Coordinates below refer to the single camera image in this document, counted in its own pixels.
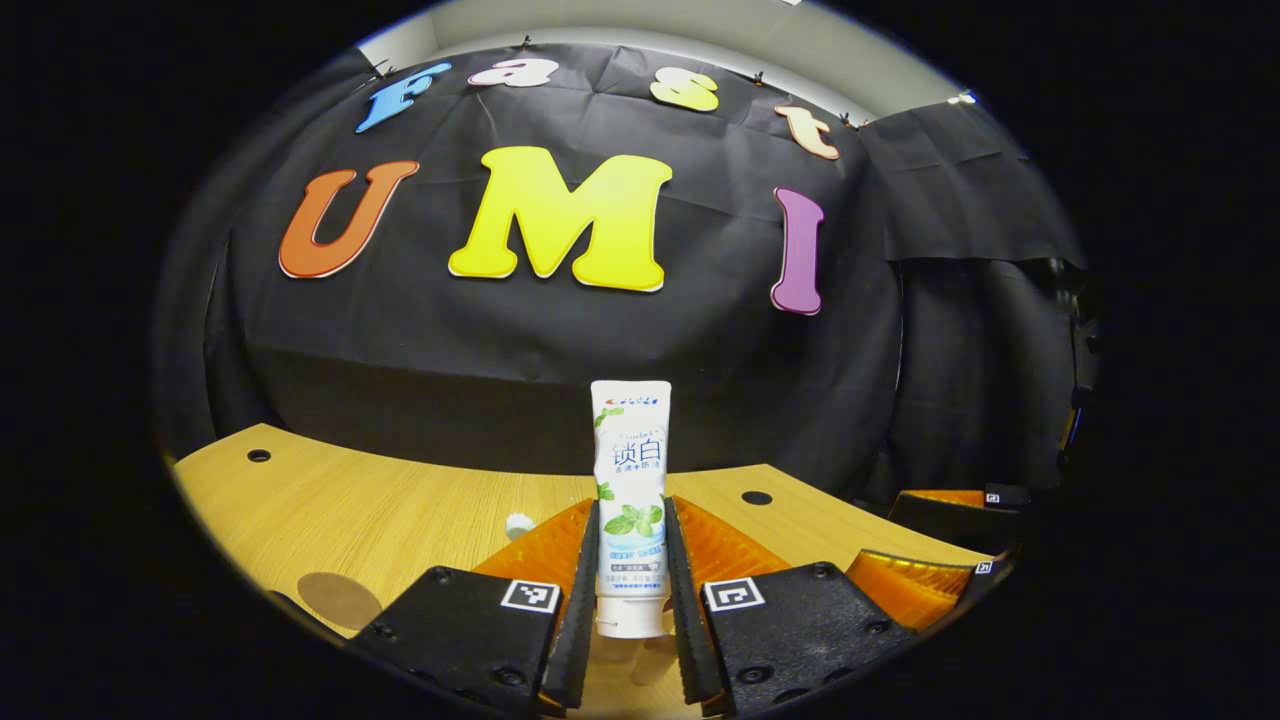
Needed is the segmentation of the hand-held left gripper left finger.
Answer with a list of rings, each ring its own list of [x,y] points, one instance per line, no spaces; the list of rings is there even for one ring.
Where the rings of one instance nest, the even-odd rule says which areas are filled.
[[[484,568],[430,568],[346,646],[396,675],[497,712],[579,708],[599,528],[598,503],[585,500]]]

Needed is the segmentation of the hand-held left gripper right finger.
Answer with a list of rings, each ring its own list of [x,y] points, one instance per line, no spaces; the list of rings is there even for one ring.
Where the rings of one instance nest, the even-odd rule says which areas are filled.
[[[675,498],[666,539],[685,700],[707,717],[799,717],[916,643],[832,562],[695,585]]]

